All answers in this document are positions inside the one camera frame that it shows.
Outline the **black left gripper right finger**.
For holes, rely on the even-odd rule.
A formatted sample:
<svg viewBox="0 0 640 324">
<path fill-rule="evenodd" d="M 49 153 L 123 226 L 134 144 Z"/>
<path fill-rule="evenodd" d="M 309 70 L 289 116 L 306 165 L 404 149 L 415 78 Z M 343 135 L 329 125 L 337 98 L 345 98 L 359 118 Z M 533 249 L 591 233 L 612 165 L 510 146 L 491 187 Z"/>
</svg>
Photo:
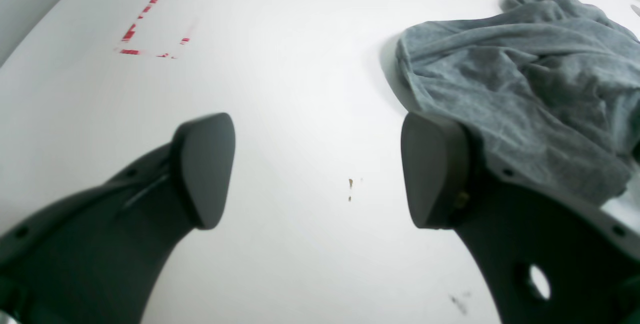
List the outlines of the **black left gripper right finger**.
<svg viewBox="0 0 640 324">
<path fill-rule="evenodd" d="M 457 233 L 503 324 L 639 322 L 639 236 L 626 224 L 486 159 L 461 122 L 410 112 L 400 138 L 414 225 Z"/>
</svg>

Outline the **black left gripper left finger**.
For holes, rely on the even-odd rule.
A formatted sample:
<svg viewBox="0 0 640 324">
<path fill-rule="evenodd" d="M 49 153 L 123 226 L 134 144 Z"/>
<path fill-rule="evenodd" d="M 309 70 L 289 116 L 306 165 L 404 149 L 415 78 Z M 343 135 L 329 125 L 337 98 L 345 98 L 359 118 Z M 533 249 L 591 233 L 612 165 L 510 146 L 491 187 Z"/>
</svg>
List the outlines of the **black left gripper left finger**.
<svg viewBox="0 0 640 324">
<path fill-rule="evenodd" d="M 16 224 L 1 237 L 1 313 L 19 324 L 139 324 L 176 245 L 220 223 L 235 138 L 226 113 L 185 122 L 102 185 Z"/>
</svg>

